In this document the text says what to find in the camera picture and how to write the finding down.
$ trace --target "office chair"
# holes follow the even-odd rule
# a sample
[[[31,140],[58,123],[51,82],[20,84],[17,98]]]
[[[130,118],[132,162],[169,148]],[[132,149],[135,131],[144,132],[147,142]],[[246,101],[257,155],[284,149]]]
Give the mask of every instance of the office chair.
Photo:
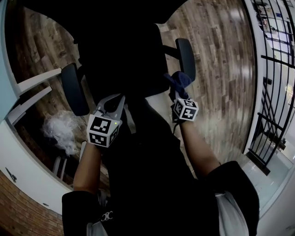
[[[165,23],[186,0],[150,0],[136,6],[136,10],[133,2],[92,6],[87,1],[79,5],[68,0],[50,0],[48,4],[38,0],[20,1],[61,24],[78,44],[82,66],[70,64],[61,72],[65,96],[77,116],[89,113],[81,86],[84,75],[95,104],[117,93],[136,98],[167,91],[165,54],[177,58],[181,71],[195,80],[190,42],[176,39],[177,48],[164,46],[155,24]]]

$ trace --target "floor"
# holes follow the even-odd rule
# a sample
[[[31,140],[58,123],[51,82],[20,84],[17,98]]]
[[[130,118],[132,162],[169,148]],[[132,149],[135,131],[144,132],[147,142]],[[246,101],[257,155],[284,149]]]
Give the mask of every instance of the floor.
[[[27,78],[69,63],[77,63],[79,53],[73,39],[53,20],[26,8],[11,13],[14,32],[7,32],[9,59],[16,80]],[[195,124],[221,163],[236,160],[244,165],[248,159],[241,150],[250,126],[255,91],[255,59],[247,15],[239,0],[189,0],[166,22],[159,25],[163,44],[175,47],[177,38],[190,40],[196,60],[197,76],[188,87],[189,95],[200,110]],[[167,56],[169,72],[180,70],[176,59]],[[39,101],[16,125],[20,136],[48,168],[61,155],[41,131],[45,120],[58,112],[70,111],[59,78],[25,93],[30,97],[48,84],[52,92]],[[83,80],[83,87],[88,90]],[[91,96],[87,92],[90,107]],[[168,93],[148,99],[171,123]],[[65,181],[71,183],[81,143],[86,139],[88,116],[78,117],[74,130],[77,153],[69,162]],[[108,190],[108,174],[102,167],[101,187]]]

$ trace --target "person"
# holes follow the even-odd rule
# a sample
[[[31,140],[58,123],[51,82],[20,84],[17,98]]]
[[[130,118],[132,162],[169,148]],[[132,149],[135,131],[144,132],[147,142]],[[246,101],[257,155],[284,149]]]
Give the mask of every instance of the person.
[[[194,122],[182,122],[195,179],[169,124],[144,98],[127,104],[136,133],[131,134],[123,112],[108,149],[87,143],[74,191],[62,198],[65,236],[256,235],[259,199],[238,163],[221,165]],[[109,173],[110,198],[99,191],[101,160]]]

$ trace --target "black sleeve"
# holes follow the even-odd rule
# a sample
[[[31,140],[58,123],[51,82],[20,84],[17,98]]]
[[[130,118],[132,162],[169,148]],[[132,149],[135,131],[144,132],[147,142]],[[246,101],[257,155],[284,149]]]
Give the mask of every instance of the black sleeve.
[[[65,236],[86,235],[88,223],[97,222],[100,215],[98,196],[85,191],[63,195],[63,225]]]
[[[231,161],[221,165],[209,173],[206,181],[214,191],[228,191],[233,195],[247,222],[249,235],[256,235],[259,198],[253,184],[238,163]]]

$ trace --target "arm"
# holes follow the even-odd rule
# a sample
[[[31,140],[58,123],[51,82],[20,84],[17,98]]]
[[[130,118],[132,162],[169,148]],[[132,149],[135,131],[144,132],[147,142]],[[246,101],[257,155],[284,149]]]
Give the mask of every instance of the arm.
[[[183,122],[180,124],[180,130],[186,153],[197,175],[206,177],[220,166],[211,148],[198,134],[193,122]]]
[[[97,194],[100,182],[100,158],[99,149],[95,145],[87,143],[75,173],[74,191]]]

